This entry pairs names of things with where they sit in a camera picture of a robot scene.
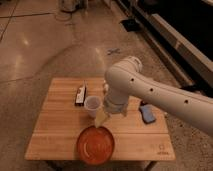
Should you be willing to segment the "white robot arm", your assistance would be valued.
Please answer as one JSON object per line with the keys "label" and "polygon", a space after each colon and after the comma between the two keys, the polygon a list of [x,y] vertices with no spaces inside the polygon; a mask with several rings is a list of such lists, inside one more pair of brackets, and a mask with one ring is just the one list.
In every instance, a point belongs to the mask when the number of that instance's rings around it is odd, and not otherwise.
{"label": "white robot arm", "polygon": [[150,103],[191,124],[213,137],[213,98],[151,80],[141,74],[142,63],[129,56],[105,72],[109,89],[104,97],[104,110],[123,113],[130,96]]}

